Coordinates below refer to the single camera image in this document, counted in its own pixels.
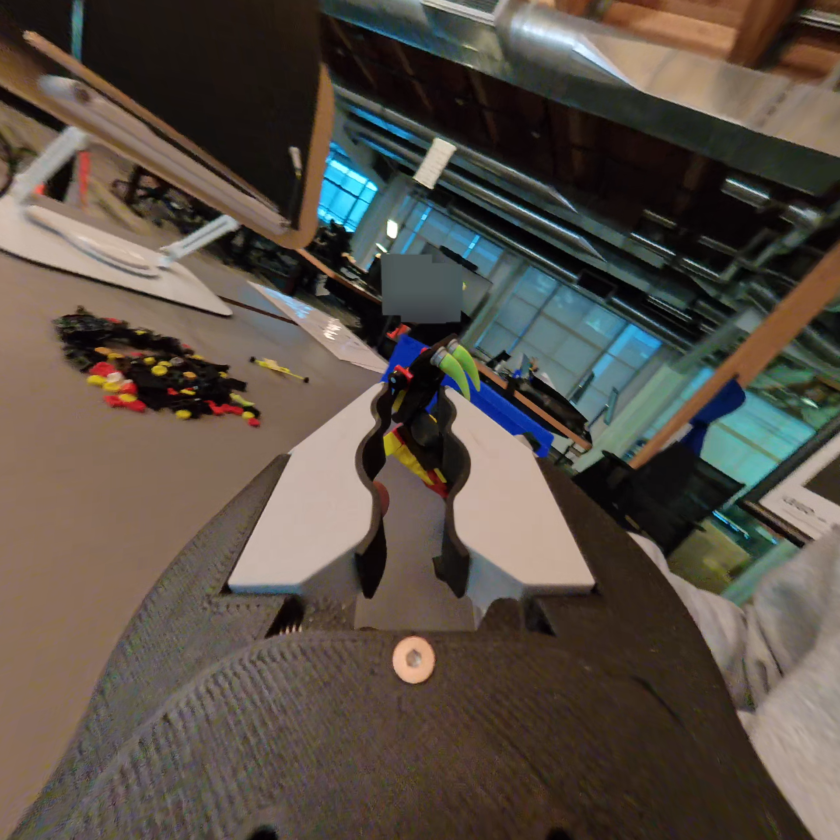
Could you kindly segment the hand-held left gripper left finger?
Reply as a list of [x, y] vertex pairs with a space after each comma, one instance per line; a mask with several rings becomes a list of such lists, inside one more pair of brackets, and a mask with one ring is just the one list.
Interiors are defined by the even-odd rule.
[[232, 593], [373, 596], [387, 552], [375, 480], [391, 410], [377, 383], [290, 451], [227, 580]]

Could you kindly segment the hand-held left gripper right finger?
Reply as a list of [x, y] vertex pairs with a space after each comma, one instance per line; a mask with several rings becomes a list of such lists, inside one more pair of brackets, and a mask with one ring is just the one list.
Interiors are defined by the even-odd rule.
[[448, 493], [437, 577], [475, 614], [591, 594], [594, 575], [530, 447], [454, 388], [440, 389], [436, 412]]

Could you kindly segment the black red yellow lego model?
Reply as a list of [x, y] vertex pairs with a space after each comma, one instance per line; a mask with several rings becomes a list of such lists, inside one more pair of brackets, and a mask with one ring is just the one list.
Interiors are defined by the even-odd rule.
[[383, 437], [385, 456], [443, 499], [450, 486], [443, 471], [443, 422], [436, 419], [431, 404], [445, 378], [467, 401], [481, 388], [476, 361], [454, 333], [423, 349], [409, 365], [395, 364], [390, 370], [386, 382], [394, 427]]

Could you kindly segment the yellow lego axle piece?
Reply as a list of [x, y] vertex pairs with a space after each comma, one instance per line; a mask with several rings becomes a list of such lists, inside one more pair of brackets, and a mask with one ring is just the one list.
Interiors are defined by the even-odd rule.
[[254, 365], [256, 365], [256, 366], [258, 366], [262, 369], [272, 371], [273, 373], [277, 373], [281, 376], [290, 377], [291, 379], [297, 380], [297, 381], [302, 382], [304, 384], [308, 384], [310, 382], [310, 379], [309, 379], [308, 376], [297, 374], [297, 373], [291, 371], [286, 366], [283, 366], [283, 365], [279, 364], [275, 360], [271, 360], [271, 359], [268, 359], [268, 358], [251, 356], [251, 357], [248, 358], [248, 362], [251, 363], [251, 364], [254, 364]]

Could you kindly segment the pile of loose lego pieces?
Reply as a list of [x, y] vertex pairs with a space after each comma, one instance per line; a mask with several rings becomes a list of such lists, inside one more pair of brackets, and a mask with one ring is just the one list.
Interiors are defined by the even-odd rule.
[[261, 411], [245, 396], [247, 382], [175, 337], [84, 307], [51, 325], [66, 362], [112, 409], [168, 412], [183, 422], [232, 416], [261, 426]]

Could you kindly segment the blue plastic bin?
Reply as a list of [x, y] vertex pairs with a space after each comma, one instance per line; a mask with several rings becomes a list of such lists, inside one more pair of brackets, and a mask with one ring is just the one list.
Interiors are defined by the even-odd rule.
[[[426, 345], [412, 339], [410, 335], [402, 336], [392, 352], [388, 366], [381, 378], [382, 382], [394, 371], [396, 366], [407, 368], [415, 358], [426, 349]], [[478, 391], [468, 382], [470, 401], [484, 414], [506, 429], [512, 436], [530, 434], [537, 441], [536, 454], [547, 457], [553, 444], [553, 434], [540, 426], [522, 410], [512, 405], [503, 395], [498, 394], [488, 384], [481, 384]]]

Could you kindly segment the white instruction booklet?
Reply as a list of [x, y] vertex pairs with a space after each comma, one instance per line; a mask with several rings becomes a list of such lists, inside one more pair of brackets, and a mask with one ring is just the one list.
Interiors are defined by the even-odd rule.
[[250, 281], [249, 285], [255, 288], [279, 314], [296, 323], [336, 359], [378, 375], [383, 375], [387, 370], [388, 363], [344, 326], [338, 318], [254, 281]]

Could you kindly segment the blue cloth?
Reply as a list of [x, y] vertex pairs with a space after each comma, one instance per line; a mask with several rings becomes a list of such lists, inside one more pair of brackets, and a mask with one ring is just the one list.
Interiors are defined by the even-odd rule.
[[679, 443], [700, 456], [708, 430], [716, 421], [735, 413], [746, 402], [746, 392], [735, 377], [689, 420], [688, 432]]

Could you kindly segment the hanging white tag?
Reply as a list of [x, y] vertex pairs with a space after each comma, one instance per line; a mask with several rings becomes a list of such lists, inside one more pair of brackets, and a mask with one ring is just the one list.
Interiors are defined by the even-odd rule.
[[413, 181], [427, 190], [434, 189], [457, 150], [456, 144], [435, 137], [413, 174]]

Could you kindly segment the wooden post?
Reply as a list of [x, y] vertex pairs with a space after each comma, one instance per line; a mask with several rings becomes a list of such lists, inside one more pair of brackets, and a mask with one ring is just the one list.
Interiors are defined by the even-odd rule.
[[644, 466], [669, 443], [690, 420], [731, 381], [741, 387], [755, 377], [789, 343], [808, 327], [839, 292], [839, 244], [820, 260], [808, 275], [778, 303], [771, 313], [724, 360], [715, 373], [639, 450], [629, 465]]

